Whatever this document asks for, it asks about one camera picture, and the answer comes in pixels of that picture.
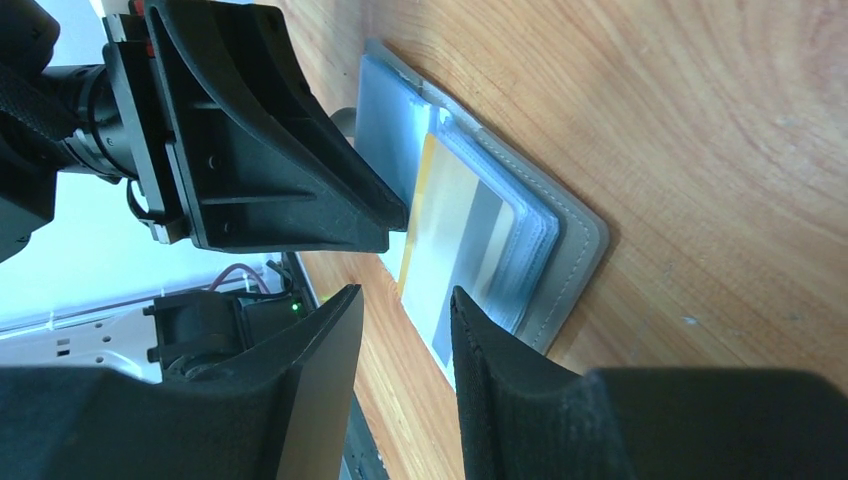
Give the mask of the silver striped credit card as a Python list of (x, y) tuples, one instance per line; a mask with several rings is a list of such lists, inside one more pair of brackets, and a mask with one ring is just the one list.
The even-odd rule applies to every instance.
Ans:
[(464, 152), (434, 134), (426, 136), (398, 278), (407, 316), (450, 386), (455, 385), (453, 289), (487, 292), (515, 217), (467, 165)]

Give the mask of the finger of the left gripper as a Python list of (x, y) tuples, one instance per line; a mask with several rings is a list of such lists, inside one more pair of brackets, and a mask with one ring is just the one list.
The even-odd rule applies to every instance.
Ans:
[(193, 244), (385, 252), (407, 206), (312, 94), (283, 13), (213, 1), (144, 8)]

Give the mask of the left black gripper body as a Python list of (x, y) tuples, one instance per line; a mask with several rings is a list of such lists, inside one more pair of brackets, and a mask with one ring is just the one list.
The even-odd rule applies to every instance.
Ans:
[(53, 66), (59, 22), (35, 1), (1, 4), (1, 258), (20, 253), (55, 218), (57, 176), (125, 180), (133, 216), (153, 238), (189, 234), (165, 146), (154, 52), (141, 1), (103, 18), (101, 64)]

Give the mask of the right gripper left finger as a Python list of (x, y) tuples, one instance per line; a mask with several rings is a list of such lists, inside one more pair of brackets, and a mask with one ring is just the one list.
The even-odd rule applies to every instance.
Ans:
[(350, 284), (184, 382), (109, 368), (1, 371), (5, 479), (335, 479), (364, 320)]

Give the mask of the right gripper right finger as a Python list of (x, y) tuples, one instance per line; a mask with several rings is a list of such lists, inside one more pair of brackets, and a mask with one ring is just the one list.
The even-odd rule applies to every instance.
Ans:
[(450, 303), (469, 479), (843, 479), (847, 398), (823, 377), (764, 368), (574, 373)]

